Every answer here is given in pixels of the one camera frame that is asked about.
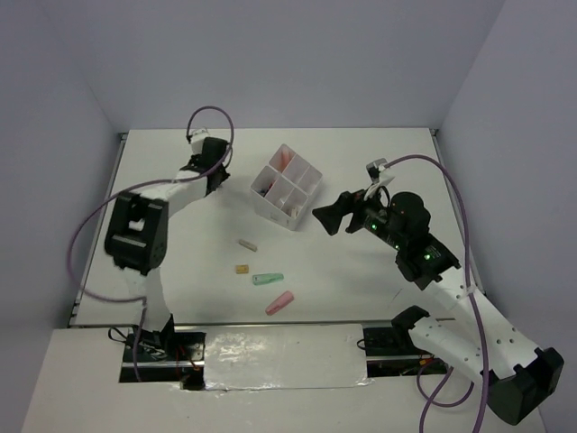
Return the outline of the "small yellow eraser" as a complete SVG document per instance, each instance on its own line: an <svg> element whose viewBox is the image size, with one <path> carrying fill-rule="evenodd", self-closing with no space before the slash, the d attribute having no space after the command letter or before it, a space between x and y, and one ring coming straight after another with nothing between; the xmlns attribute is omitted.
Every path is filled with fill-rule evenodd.
<svg viewBox="0 0 577 433"><path fill-rule="evenodd" d="M237 274L247 274L249 272L249 266L248 265L237 265L235 267L235 272Z"/></svg>

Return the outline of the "green highlighter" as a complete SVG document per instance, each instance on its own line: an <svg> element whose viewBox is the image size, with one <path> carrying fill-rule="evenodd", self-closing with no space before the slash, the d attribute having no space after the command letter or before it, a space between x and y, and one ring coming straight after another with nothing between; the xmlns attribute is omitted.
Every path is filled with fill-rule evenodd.
<svg viewBox="0 0 577 433"><path fill-rule="evenodd" d="M253 274L252 276L252 284L255 286L267 285L274 282L280 282L283 280L284 275L280 272L259 273L259 274Z"/></svg>

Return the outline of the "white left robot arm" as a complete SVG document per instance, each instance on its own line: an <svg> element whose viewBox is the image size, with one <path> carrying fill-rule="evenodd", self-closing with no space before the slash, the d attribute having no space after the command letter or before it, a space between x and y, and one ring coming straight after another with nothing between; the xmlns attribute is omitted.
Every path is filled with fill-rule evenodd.
<svg viewBox="0 0 577 433"><path fill-rule="evenodd" d="M168 251L169 220L230 177L224 164L231 151L229 142L204 134L190 145L190 159L172 180L118 195L105 235L105 253L122 271L133 294L145 298L144 318L133 330L144 349L158 360L171 357L177 347L160 278Z"/></svg>

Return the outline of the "beige eraser stick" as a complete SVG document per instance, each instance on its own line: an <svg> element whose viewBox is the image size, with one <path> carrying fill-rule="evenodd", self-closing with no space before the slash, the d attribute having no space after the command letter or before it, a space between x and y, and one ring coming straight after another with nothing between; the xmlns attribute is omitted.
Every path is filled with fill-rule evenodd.
<svg viewBox="0 0 577 433"><path fill-rule="evenodd" d="M241 246L243 246L244 248L247 248L247 249L253 251L253 252L257 252L257 251L258 251L258 247L257 247L255 244L253 244L253 243L251 243L251 242L248 242L248 241L246 241L246 240L239 239L239 240L238 240L238 244L241 245Z"/></svg>

